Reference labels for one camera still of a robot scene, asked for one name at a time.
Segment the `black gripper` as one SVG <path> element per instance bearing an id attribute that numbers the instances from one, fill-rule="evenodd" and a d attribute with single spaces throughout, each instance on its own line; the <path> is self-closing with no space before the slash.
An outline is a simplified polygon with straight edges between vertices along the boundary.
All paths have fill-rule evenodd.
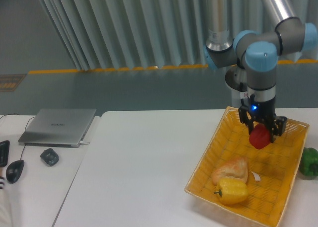
<path id="1" fill-rule="evenodd" d="M 254 129 L 254 121 L 263 124 L 270 133 L 270 142 L 274 143 L 277 136 L 282 136 L 287 125 L 287 117 L 275 115 L 276 97 L 258 102 L 252 94 L 248 99 L 248 106 L 242 105 L 238 109 L 239 119 L 248 127 L 250 135 Z"/>

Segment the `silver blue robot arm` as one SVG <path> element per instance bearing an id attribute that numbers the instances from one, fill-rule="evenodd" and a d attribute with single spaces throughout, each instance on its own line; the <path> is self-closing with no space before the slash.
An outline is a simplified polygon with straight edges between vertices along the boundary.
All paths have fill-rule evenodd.
<path id="1" fill-rule="evenodd" d="M 275 113 L 278 58 L 314 49 L 318 30 L 312 23 L 301 22 L 290 0 L 261 2 L 270 14 L 274 31 L 244 30 L 232 38 L 228 0 L 206 0 L 206 52 L 212 68 L 239 67 L 240 75 L 227 80 L 228 86 L 240 93 L 239 119 L 248 127 L 250 136 L 254 135 L 255 123 L 263 124 L 270 142 L 274 142 L 287 125 L 287 118 Z"/>

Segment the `white striped sleeve forearm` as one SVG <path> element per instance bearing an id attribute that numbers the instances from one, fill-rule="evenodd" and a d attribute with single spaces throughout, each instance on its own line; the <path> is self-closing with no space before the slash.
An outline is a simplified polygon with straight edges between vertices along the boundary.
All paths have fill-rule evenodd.
<path id="1" fill-rule="evenodd" d="M 4 178 L 2 176 L 0 177 L 0 226 L 13 226 L 10 201 L 5 189 Z"/>

